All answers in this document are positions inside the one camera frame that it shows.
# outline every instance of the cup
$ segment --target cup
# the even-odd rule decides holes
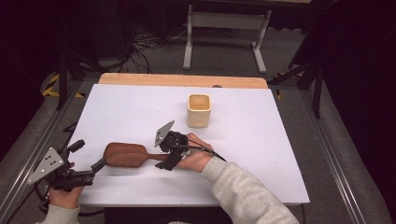
[[[191,94],[188,99],[187,125],[191,128],[205,128],[209,125],[210,97],[206,94]]]

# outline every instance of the wooden brush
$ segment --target wooden brush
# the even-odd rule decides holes
[[[110,143],[103,155],[107,165],[124,168],[137,168],[148,159],[164,161],[167,157],[167,154],[149,154],[144,146],[128,143]]]

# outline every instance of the gray sleeve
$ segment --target gray sleeve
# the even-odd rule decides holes
[[[50,204],[46,219],[36,224],[78,224],[79,210],[80,207],[67,209]]]
[[[259,179],[233,162],[212,158],[202,175],[220,206],[237,223],[298,223],[291,211]]]

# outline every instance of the white tabletop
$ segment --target white tabletop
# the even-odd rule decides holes
[[[209,126],[189,128],[187,97],[209,94]],[[70,155],[76,171],[90,170],[110,142],[135,143],[149,153],[156,131],[174,120],[174,132],[196,133],[227,161],[257,176],[283,203],[309,203],[304,181],[271,90],[199,87],[94,85],[70,141],[85,146]],[[209,206],[218,205],[210,184],[192,171],[160,170],[157,161],[142,167],[104,167],[80,203],[91,206]]]

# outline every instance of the white stand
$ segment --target white stand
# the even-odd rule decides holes
[[[260,47],[271,17],[271,10],[267,10],[265,15],[243,15],[211,12],[193,12],[192,5],[189,5],[189,15],[187,17],[187,44],[184,54],[183,69],[190,69],[192,54],[192,27],[212,27],[212,28],[229,28],[258,30],[259,36],[256,42],[253,42],[252,48],[256,58],[260,73],[265,73],[265,65],[262,60]]]

